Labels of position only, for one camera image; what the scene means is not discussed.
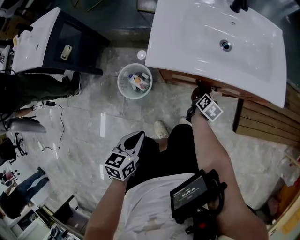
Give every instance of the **black sink faucet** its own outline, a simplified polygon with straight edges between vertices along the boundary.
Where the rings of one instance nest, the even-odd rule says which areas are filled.
[[[248,3],[247,0],[234,0],[233,3],[230,5],[230,8],[233,12],[239,13],[240,9],[244,11],[248,11]]]

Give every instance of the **white t-shirt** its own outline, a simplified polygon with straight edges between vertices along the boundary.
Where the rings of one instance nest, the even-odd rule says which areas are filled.
[[[194,174],[178,174],[150,179],[128,190],[123,204],[125,230],[119,240],[191,240],[185,229],[193,224],[188,219],[177,224],[171,216],[170,191]]]

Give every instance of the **digital screen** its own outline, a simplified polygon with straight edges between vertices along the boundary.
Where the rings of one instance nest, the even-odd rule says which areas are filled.
[[[206,192],[206,184],[202,176],[189,183],[186,187],[173,194],[174,209],[182,207],[191,200]]]

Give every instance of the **black electronic device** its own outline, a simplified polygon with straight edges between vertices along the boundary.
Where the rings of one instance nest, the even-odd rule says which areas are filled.
[[[215,218],[224,205],[224,190],[227,184],[219,181],[216,170],[205,173],[200,170],[193,177],[170,192],[172,218],[178,224],[183,224],[188,218],[193,218],[193,226],[186,233],[194,234],[194,239],[215,239],[217,230]],[[218,207],[214,210],[203,206],[218,199]]]

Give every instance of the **sink basin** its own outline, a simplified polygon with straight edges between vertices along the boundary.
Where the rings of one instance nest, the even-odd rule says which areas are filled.
[[[160,0],[146,66],[204,76],[283,107],[286,61],[282,30],[226,0]]]

